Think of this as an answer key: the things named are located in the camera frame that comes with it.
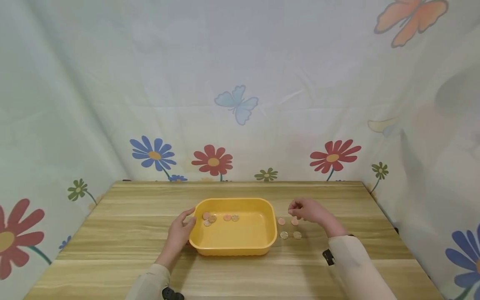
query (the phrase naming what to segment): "left hand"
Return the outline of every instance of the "left hand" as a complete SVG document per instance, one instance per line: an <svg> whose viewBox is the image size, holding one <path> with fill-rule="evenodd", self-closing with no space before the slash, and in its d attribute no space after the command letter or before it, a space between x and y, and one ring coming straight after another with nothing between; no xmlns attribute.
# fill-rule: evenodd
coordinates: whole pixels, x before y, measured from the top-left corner
<svg viewBox="0 0 480 300"><path fill-rule="evenodd" d="M170 225L170 229L168 230L165 247L180 252L183 246L187 244L190 232L195 226L197 218L193 216L187 223L184 221L185 218L191 215L194 211L195 207L182 212L175 220L173 220L172 225Z"/></svg>

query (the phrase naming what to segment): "tabletop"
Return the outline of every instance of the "tabletop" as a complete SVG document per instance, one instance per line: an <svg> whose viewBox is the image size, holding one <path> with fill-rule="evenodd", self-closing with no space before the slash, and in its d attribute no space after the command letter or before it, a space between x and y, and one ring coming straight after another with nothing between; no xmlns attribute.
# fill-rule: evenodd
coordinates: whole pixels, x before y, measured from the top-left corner
<svg viewBox="0 0 480 300"><path fill-rule="evenodd" d="M122 300L153 263L181 211L207 198L259 197L285 217L297 197L313 198L360 239L398 299L439 300L440 293L359 181L116 182L26 296L26 300ZM346 299L322 252L325 232L300 221L264 256L204 257L182 252L170 286L195 299Z"/></svg>

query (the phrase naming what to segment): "red flower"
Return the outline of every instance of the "red flower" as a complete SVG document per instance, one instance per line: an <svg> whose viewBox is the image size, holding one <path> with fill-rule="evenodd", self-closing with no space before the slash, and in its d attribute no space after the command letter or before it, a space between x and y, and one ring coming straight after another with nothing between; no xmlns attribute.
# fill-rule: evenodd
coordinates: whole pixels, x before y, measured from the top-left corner
<svg viewBox="0 0 480 300"><path fill-rule="evenodd" d="M43 232L40 231L20 235L45 216L43 210L37 209L20 222L29 204L28 199L20 200L12 209L7 225L3 208L0 206L0 280L6 279L12 272L10 261L17 267L23 267L28 262L30 257L18 246L32 247L43 240Z"/></svg>
<svg viewBox="0 0 480 300"><path fill-rule="evenodd" d="M204 148L205 153L200 151L195 151L193 155L199 160L192 161L192 165L201 166L199 168L200 172L210 171L210 175L217 176L219 173L225 175L227 169L231 170L233 167L229 165L232 161L233 156L230 154L223 155L225 153L225 148L220 147L215 153L215 147L212 145L207 145Z"/></svg>
<svg viewBox="0 0 480 300"><path fill-rule="evenodd" d="M318 166L315 168L315 171L319 171L323 168L322 173L324 174L330 171L331 166L333 166L333 171L341 171L343 169L343 165L340 163L341 161L351 163L357 160L356 156L347 156L358 152L361 149L360 146L355 146L347 150L352 143L353 140L348 140L343 145L342 141L336 141L335 144L333 144L333 141L327 142L325 144L327 153L312 152L312 154L310 154L310 158L319 159L311 162L310 166Z"/></svg>

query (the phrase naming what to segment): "copper coin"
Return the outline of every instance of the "copper coin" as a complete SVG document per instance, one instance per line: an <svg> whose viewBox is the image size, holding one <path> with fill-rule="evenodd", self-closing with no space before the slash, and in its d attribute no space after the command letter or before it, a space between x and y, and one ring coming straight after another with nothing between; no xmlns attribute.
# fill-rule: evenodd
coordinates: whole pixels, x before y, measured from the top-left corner
<svg viewBox="0 0 480 300"><path fill-rule="evenodd" d="M215 223L215 222L216 222L216 216L215 216L215 215L211 215L211 216L208 218L208 222L210 222L211 224Z"/></svg>

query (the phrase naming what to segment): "orange butterfly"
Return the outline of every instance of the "orange butterfly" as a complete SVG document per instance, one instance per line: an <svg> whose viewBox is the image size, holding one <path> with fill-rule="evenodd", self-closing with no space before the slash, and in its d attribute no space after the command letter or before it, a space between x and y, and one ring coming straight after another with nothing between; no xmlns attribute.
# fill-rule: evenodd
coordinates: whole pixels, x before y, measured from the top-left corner
<svg viewBox="0 0 480 300"><path fill-rule="evenodd" d="M418 31L423 33L448 10L445 0L395 0L377 18L374 32L382 34L404 20L392 41L392 48L404 46Z"/></svg>

